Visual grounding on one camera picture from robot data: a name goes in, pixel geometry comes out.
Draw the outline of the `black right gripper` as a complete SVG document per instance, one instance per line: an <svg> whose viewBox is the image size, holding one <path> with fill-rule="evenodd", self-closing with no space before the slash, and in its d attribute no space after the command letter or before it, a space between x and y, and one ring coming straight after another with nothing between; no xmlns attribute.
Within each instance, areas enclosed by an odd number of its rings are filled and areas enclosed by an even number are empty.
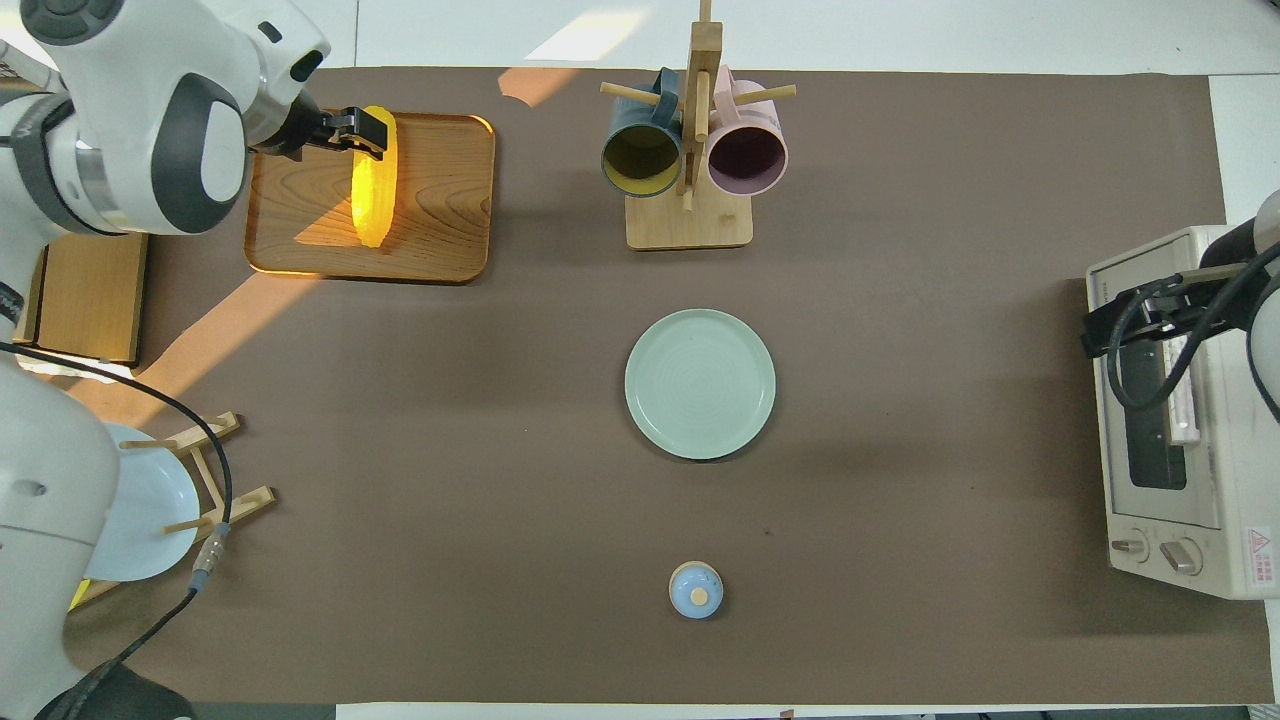
<svg viewBox="0 0 1280 720"><path fill-rule="evenodd" d="M1181 287L1143 284L1088 311L1082 318L1080 345L1088 359L1097 359L1137 341L1185 334L1197 322L1198 305Z"/></svg>

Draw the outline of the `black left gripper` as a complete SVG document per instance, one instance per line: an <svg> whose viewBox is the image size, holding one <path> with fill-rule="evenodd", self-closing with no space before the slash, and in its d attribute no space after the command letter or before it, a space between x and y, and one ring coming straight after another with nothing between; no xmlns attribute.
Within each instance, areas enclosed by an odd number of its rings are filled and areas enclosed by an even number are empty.
<svg viewBox="0 0 1280 720"><path fill-rule="evenodd" d="M361 152L374 161L381 161L387 151L388 124L362 108L343 108L337 114L337 143L334 129L328 124L329 111L323 110L308 91L302 91L291 104L280 128L261 142L261 154L303 159L303 147L324 149L334 152Z"/></svg>

